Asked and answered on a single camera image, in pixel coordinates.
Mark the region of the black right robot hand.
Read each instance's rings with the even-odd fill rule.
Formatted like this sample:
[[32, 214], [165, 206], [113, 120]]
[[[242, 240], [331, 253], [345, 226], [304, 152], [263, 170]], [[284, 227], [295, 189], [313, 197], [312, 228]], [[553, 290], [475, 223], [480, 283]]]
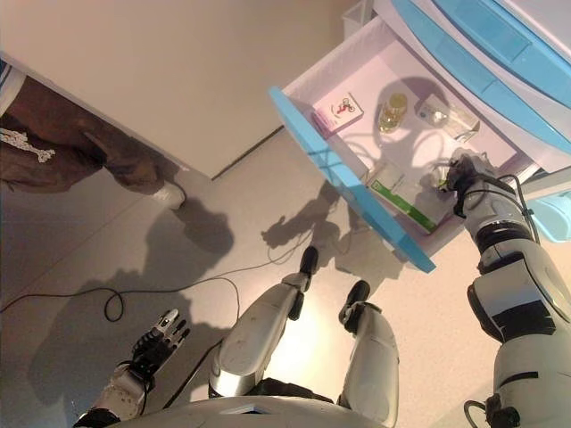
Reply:
[[483, 177], [494, 176], [494, 167], [485, 153], [459, 148], [453, 152], [438, 190], [444, 193], [463, 194]]

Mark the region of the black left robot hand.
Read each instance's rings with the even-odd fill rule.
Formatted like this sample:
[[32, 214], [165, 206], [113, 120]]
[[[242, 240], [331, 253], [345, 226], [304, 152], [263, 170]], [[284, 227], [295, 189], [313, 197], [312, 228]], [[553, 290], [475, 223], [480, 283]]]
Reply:
[[135, 343], [129, 370], [150, 380], [189, 335], [186, 320], [177, 309], [164, 312], [159, 320]]

